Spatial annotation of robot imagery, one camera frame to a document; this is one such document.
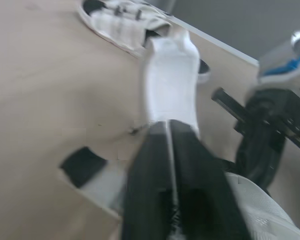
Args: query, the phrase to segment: shoe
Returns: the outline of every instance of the shoe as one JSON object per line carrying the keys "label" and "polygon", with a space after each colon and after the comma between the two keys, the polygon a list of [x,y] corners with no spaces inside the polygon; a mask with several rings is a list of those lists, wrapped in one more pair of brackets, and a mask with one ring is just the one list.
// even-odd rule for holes
{"label": "shoe", "polygon": [[[169,14],[145,2],[83,0],[78,13],[98,36],[136,58],[143,56],[149,38],[166,37],[172,28]],[[197,82],[209,77],[210,68],[201,60]]]}

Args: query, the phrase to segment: white fabric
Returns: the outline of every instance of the white fabric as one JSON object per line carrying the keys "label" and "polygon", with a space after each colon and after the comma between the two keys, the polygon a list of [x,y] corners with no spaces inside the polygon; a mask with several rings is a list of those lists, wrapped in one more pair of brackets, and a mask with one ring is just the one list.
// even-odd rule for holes
{"label": "white fabric", "polygon": [[178,120],[198,134],[196,85],[200,56],[184,28],[152,38],[141,67],[140,125]]}
{"label": "white fabric", "polygon": [[300,240],[288,214],[260,187],[245,177],[226,173],[254,240]]}

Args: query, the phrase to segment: beige floor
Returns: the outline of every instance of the beige floor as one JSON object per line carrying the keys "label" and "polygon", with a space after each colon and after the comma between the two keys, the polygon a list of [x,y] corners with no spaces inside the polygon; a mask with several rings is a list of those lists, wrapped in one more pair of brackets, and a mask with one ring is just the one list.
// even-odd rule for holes
{"label": "beige floor", "polygon": [[[88,30],[74,0],[0,1],[0,240],[107,239],[116,221],[58,180],[71,151],[128,160],[137,114],[138,61]],[[198,87],[202,138],[233,160],[235,120],[210,100],[223,87],[243,102],[255,66],[196,36],[213,71]],[[300,227],[300,151],[288,144],[270,188]]]}

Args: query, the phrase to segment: gray wall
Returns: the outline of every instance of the gray wall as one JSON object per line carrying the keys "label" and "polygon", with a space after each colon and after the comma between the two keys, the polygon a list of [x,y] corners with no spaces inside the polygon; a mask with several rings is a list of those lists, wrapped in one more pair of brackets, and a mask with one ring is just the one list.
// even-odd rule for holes
{"label": "gray wall", "polygon": [[177,0],[172,13],[255,59],[300,30],[300,0]]}
{"label": "gray wall", "polygon": [[145,0],[145,1],[167,13],[171,13],[176,2],[176,0]]}

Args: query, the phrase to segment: blue stripe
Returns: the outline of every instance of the blue stripe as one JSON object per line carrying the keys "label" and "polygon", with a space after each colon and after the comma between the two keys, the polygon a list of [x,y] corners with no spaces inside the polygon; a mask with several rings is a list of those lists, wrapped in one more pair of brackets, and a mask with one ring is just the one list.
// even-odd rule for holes
{"label": "blue stripe", "polygon": [[298,59],[292,59],[284,66],[279,66],[274,69],[266,71],[263,76],[287,74],[298,68],[300,64],[300,57]]}

